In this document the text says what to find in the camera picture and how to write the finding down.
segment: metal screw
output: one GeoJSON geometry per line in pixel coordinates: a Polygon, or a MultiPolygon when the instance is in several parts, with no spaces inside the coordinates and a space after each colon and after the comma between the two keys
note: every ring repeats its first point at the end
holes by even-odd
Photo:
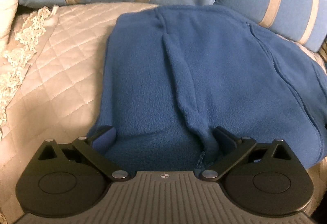
{"type": "Polygon", "coordinates": [[[202,172],[202,176],[207,179],[213,179],[218,176],[218,173],[214,170],[205,170],[202,172]]]}
{"type": "Polygon", "coordinates": [[[128,176],[128,172],[124,170],[116,170],[112,173],[112,176],[116,179],[124,179],[128,176]]]}

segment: lace doily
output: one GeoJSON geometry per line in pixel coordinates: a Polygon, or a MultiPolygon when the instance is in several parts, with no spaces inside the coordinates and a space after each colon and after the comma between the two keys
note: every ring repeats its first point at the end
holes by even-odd
{"type": "MultiPolygon", "coordinates": [[[[47,7],[38,10],[37,15],[32,12],[23,24],[23,28],[27,23],[32,23],[29,27],[15,35],[15,40],[23,44],[22,48],[16,48],[12,51],[4,51],[2,56],[12,66],[12,69],[6,73],[0,74],[0,127],[6,123],[5,109],[9,102],[14,97],[17,88],[22,84],[22,71],[26,63],[35,55],[35,47],[38,44],[39,37],[42,36],[46,30],[43,27],[45,19],[50,16],[50,11],[47,7]]],[[[0,130],[0,141],[2,138],[2,131],[0,130]]]]}

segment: beige quilted fabric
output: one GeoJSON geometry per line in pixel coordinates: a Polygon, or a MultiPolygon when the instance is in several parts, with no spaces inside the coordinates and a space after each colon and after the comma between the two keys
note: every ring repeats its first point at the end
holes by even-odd
{"type": "Polygon", "coordinates": [[[37,58],[35,54],[42,52],[44,45],[39,42],[47,40],[52,34],[51,29],[47,32],[45,28],[52,28],[56,9],[58,6],[54,7],[52,13],[46,7],[32,12],[0,57],[0,128],[7,121],[5,108],[14,97],[29,66],[37,58]]]}
{"type": "MultiPolygon", "coordinates": [[[[0,142],[0,208],[8,223],[22,215],[15,185],[43,140],[69,143],[94,123],[100,105],[106,40],[125,12],[155,7],[139,3],[61,7],[43,51],[30,65],[7,108],[0,142]]],[[[311,214],[326,191],[327,161],[309,170],[315,185],[311,214]]]]}

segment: gray ribbed platform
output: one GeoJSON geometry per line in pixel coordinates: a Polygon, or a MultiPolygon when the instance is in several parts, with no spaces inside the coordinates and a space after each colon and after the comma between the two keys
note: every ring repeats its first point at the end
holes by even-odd
{"type": "Polygon", "coordinates": [[[314,224],[304,213],[263,218],[237,208],[214,182],[193,172],[138,172],[114,183],[93,208],[72,217],[24,215],[17,224],[314,224]]]}

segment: quilted bedspread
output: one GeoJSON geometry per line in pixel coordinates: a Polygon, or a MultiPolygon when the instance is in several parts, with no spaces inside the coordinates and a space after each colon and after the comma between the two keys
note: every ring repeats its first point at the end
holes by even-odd
{"type": "MultiPolygon", "coordinates": [[[[155,7],[112,3],[60,7],[48,28],[51,35],[38,49],[25,79],[7,107],[7,124],[0,142],[0,209],[13,223],[22,214],[15,185],[43,140],[69,143],[84,136],[100,106],[106,40],[116,19],[126,12],[155,7]]],[[[323,65],[321,58],[308,52],[323,65]]],[[[327,187],[327,160],[308,170],[315,193],[312,214],[327,187]]]]}

